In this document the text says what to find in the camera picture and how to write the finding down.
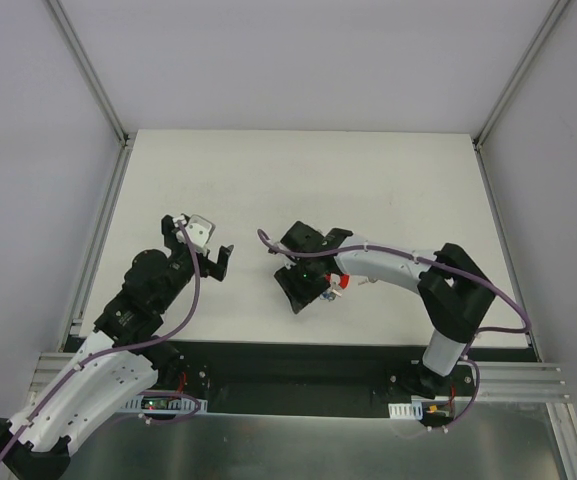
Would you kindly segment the red-handled metal key organizer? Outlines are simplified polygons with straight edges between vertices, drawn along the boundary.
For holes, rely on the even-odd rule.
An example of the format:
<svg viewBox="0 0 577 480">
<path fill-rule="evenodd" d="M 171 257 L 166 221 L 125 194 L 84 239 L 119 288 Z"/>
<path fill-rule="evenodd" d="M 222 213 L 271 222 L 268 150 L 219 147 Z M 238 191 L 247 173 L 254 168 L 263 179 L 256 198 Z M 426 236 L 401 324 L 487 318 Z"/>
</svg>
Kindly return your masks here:
<svg viewBox="0 0 577 480">
<path fill-rule="evenodd" d="M 343 292 L 350 283 L 350 277 L 347 274 L 328 274 L 325 276 L 325 279 L 328 282 L 328 286 L 324 292 L 320 294 L 320 298 L 322 294 L 330 293 L 334 296 L 334 300 L 336 300 L 343 295 Z"/>
</svg>

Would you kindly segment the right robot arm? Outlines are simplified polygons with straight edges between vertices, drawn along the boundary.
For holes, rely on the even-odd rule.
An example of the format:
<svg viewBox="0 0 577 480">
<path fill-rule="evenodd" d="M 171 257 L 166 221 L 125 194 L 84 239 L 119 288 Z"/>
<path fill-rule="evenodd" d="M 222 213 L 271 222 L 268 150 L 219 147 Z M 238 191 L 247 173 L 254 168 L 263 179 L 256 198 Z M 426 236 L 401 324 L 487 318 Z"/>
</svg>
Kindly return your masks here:
<svg viewBox="0 0 577 480">
<path fill-rule="evenodd" d="M 432 252 L 424 263 L 413 250 L 374 244 L 340 228 L 323 235 L 297 221 L 268 248 L 285 257 L 274 278 L 295 314 L 320 297 L 336 295 L 333 275 L 342 283 L 362 276 L 419 295 L 433 333 L 419 363 L 396 379 L 403 390 L 427 399 L 452 385 L 453 370 L 495 298 L 483 284 L 487 277 L 477 264 L 452 243 Z"/>
</svg>

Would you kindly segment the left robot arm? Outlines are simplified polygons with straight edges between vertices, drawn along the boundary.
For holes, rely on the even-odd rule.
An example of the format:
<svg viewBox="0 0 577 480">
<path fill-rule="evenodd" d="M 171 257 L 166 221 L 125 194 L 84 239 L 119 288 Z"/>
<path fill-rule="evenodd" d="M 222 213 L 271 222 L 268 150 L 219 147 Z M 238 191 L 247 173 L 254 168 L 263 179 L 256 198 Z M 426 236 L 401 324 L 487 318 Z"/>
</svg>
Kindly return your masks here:
<svg viewBox="0 0 577 480">
<path fill-rule="evenodd" d="M 119 292 L 67 365 L 26 407 L 0 418 L 0 465 L 19 479 L 58 479 L 85 440 L 151 387 L 178 395 L 187 367 L 163 316 L 188 285 L 224 279 L 233 249 L 208 257 L 214 224 L 194 214 L 161 220 L 165 250 L 132 260 Z"/>
</svg>

